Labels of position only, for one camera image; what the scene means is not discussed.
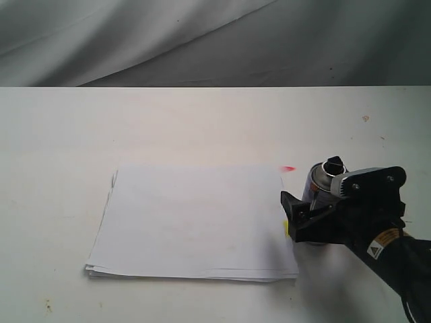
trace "yellow object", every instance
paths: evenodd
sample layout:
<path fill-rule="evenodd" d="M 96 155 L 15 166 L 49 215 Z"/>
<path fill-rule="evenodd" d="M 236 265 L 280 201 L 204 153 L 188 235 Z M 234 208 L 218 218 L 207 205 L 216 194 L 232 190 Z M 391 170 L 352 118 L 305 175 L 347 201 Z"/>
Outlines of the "yellow object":
<path fill-rule="evenodd" d="M 284 224 L 284 234 L 285 234 L 286 238 L 288 238 L 288 237 L 290 237 L 289 236 L 289 221 L 285 220 L 285 221 L 283 221 L 283 224 Z"/>

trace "white paper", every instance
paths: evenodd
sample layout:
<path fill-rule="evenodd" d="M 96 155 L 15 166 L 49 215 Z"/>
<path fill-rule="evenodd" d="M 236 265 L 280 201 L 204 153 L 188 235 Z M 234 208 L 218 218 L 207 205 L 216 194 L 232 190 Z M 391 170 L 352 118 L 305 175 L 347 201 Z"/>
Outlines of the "white paper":
<path fill-rule="evenodd" d="M 134 277 L 295 277 L 281 188 L 269 166 L 121 167 L 88 268 Z"/>

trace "spray can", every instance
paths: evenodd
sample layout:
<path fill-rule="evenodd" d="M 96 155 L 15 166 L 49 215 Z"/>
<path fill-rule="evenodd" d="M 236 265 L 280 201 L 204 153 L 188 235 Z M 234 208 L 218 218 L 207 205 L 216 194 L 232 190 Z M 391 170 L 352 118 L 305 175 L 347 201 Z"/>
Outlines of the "spray can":
<path fill-rule="evenodd" d="M 336 175 L 346 172 L 339 156 L 314 165 L 308 173 L 302 200 L 311 203 L 311 210 L 336 203 L 339 198 L 331 194 L 331 182 Z"/>

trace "white table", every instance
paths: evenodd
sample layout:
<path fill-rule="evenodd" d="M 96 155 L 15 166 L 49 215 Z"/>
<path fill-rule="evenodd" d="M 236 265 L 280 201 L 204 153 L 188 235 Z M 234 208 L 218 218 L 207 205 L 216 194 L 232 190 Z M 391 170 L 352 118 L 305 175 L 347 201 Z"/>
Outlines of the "white table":
<path fill-rule="evenodd" d="M 297 283 L 89 280 L 83 267 L 122 163 L 295 166 L 297 196 L 332 155 L 400 165 L 407 230 L 431 238 L 430 105 L 431 87 L 1 88 L 0 321 L 406 322 L 340 246 L 301 246 L 311 276 Z"/>

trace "red paint mark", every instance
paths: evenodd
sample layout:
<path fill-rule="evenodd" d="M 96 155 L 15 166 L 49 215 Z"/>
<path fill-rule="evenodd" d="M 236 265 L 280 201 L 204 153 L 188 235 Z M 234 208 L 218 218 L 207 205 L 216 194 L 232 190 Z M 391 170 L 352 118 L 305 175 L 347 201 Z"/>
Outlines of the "red paint mark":
<path fill-rule="evenodd" d="M 292 170 L 295 170 L 296 169 L 296 167 L 292 167 L 292 166 L 282 166 L 282 167 L 280 167 L 280 170 L 282 171 L 282 172 L 291 172 Z"/>

